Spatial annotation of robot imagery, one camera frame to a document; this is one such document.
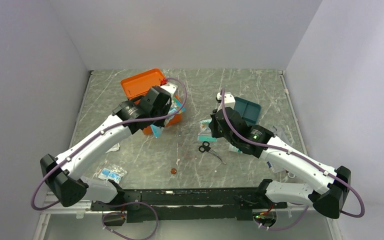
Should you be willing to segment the blue cotton swab pack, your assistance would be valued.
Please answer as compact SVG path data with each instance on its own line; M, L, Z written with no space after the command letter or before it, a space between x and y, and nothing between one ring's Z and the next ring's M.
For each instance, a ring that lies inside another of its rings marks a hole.
M180 108L181 105L182 105L182 102L180 101L179 97L175 96L174 99L172 100L172 104L170 106L168 113L169 114L174 113L175 111L177 111ZM179 121L181 121L182 120L182 114L184 111L185 111L185 108L182 107L177 114L165 119L163 122L164 126L156 126L155 124L152 124L150 126L150 128L151 128L151 131L152 131L152 134L154 135L154 137L158 138L163 133L163 130L165 129L165 127L174 125L174 124L178 123Z

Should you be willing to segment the black handled scissors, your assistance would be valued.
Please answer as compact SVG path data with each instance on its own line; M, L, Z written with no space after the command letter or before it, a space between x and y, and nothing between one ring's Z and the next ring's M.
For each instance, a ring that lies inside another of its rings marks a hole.
M219 161L223 165L227 164L226 162L223 161L223 159L220 157L220 155L211 148L210 142L208 142L208 141L203 141L202 144L198 147L198 150L201 153L207 152L207 153L214 155L215 157L217 157L219 159Z

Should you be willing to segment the orange medicine box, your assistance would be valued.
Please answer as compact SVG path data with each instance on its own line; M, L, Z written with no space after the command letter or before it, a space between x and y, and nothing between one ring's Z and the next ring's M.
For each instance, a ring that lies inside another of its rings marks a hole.
M154 68L151 70L147 70L145 72L136 74L134 76L125 78L121 80L120 84L121 87L127 97L128 100L132 100L136 97L145 96L148 92L149 88L157 85L161 85L161 83L164 81L166 77L161 72L160 69ZM179 107L182 103L182 100L180 100L178 94L174 95L173 102L175 103L176 107ZM169 127L175 124L178 124L180 121L182 121L184 108L174 115L169 122L165 125L165 127ZM142 133L144 135L151 135L154 134L151 126L146 127L142 130Z

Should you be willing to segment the white gauze pack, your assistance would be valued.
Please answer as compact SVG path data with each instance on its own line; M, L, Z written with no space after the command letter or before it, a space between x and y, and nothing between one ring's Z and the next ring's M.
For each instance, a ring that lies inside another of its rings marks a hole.
M117 143L117 144L113 145L110 149L108 149L108 150L106 151L106 153L117 152L117 151L119 151L119 150L120 150L120 144Z

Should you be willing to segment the clear bag blue packets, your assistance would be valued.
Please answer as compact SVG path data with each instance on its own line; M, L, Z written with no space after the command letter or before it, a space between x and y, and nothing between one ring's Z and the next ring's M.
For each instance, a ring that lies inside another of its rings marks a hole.
M121 166L110 163L107 160L100 164L97 168L95 176L104 181L112 180L117 184L120 184L123 178L127 175L127 171Z

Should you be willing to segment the small teal bandage pack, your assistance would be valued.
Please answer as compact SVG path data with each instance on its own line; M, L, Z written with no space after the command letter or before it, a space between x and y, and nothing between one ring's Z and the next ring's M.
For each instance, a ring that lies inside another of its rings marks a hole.
M198 133L197 140L200 142L216 142L217 139L212 137L212 131L209 128L211 119L204 119L199 122L200 132Z

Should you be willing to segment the white green medicine bottle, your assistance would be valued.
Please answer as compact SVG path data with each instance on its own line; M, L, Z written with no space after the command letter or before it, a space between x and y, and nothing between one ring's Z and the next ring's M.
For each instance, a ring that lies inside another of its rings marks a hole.
M242 153L242 151L239 148L237 148L233 145L229 145L228 150L231 152L234 152L234 153L240 153L240 154Z

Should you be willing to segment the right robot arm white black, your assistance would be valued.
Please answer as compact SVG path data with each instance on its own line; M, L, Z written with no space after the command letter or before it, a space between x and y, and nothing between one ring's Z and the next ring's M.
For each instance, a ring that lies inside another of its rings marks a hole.
M297 177L302 183L263 180L255 194L256 203L267 208L272 203L290 202L311 205L318 213L338 219L350 192L351 170L320 163L289 146L260 125L247 125L231 107L214 109L209 128L212 137L226 139L246 155L269 162Z

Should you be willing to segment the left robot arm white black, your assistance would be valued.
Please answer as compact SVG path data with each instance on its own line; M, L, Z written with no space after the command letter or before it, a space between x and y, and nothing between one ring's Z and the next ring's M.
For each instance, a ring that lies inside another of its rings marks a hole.
M124 203L124 192L114 180L85 177L85 172L104 153L153 123L163 124L178 87L172 83L151 87L138 103L120 103L106 120L76 145L56 157L41 160L46 185L64 207L81 200L100 201L117 210Z

